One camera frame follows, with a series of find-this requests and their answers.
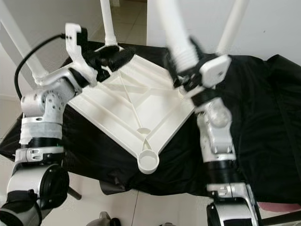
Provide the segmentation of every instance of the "black cable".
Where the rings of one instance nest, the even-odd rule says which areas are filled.
[[[65,34],[58,34],[58,35],[55,35],[55,36],[43,41],[37,47],[35,47],[32,51],[30,51],[29,54],[27,54],[27,56],[24,57],[24,59],[21,61],[21,63],[17,67],[16,72],[15,72],[15,89],[16,89],[16,92],[18,94],[19,99],[22,98],[22,94],[21,94],[21,91],[20,91],[18,78],[19,78],[19,73],[20,73],[22,67],[24,66],[26,61],[32,56],[32,54],[34,54],[38,49],[40,49],[41,47],[45,46],[47,43],[49,43],[49,42],[51,42],[55,39],[58,39],[58,38],[65,39],[66,36],[65,36]]]

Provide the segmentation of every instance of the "black cloth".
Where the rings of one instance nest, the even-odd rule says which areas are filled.
[[[89,43],[89,49],[100,46]],[[163,66],[164,48],[134,47],[138,55]],[[297,170],[301,158],[296,159],[301,154],[300,84],[301,67],[281,56],[267,62],[232,56],[227,76],[217,86],[232,113],[231,134],[240,168],[258,201],[301,203]],[[151,175],[141,173],[133,156],[71,107],[66,107],[63,120],[66,170],[101,180],[106,188],[116,185],[111,191],[134,188],[154,195],[206,196],[194,115],[161,152],[159,167]],[[0,144],[0,154],[14,158],[20,127],[21,118]]]

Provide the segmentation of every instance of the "white wall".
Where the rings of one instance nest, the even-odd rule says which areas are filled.
[[[5,98],[17,100],[17,94],[14,86],[15,70],[16,65],[10,59],[0,43],[0,98],[2,99]],[[31,90],[30,86],[22,75],[19,77],[19,85],[22,93]]]
[[[165,46],[156,1],[148,1],[147,44]],[[178,1],[189,33],[214,52],[234,0]],[[300,9],[300,0],[251,0],[230,53],[263,59],[281,54],[301,65]]]
[[[88,29],[91,37],[103,24],[99,0],[4,0],[29,44],[34,47],[52,35],[64,32],[65,23],[78,23]],[[4,29],[0,30],[0,40],[14,60],[16,53],[7,42]],[[63,40],[56,40],[39,50],[37,56],[49,71],[57,69],[68,57]]]

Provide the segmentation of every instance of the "pink object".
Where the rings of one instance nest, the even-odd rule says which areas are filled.
[[[285,203],[270,203],[270,202],[259,202],[259,207],[266,211],[275,213],[279,212],[294,212],[301,209],[299,204],[285,204]]]

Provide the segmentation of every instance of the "floor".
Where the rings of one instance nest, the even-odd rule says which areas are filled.
[[[114,32],[119,43],[146,45],[147,3],[121,0],[120,7],[111,7]],[[91,40],[104,41],[103,24]]]
[[[120,8],[112,8],[112,18],[118,42],[146,45],[147,3],[122,0]],[[104,41],[103,26],[92,35],[92,40]],[[0,142],[20,113],[18,101],[0,99]],[[0,156],[0,166],[4,172],[0,174],[1,205],[13,163]],[[189,194],[152,196],[135,190],[106,196],[97,180],[72,173],[70,178],[71,187],[83,195],[82,200],[68,196],[66,202],[43,221],[43,226],[85,226],[97,219],[101,211],[119,218],[122,226],[158,226],[165,222],[177,226],[207,225],[206,206],[211,202],[208,198]],[[275,215],[262,211],[264,218]]]
[[[18,101],[0,99],[0,139],[4,138],[20,113]],[[4,172],[0,174],[1,206],[5,201],[6,186],[13,163],[0,156],[0,166],[1,172]],[[122,226],[158,226],[165,222],[172,222],[177,226],[207,225],[206,206],[211,202],[208,198],[189,194],[153,196],[135,190],[106,196],[97,180],[72,173],[70,178],[71,187],[82,194],[82,200],[77,201],[68,196],[60,208],[54,209],[47,216],[43,226],[85,226],[97,219],[101,211],[107,211],[112,218],[119,218]],[[263,218],[278,215],[267,211],[261,213]]]

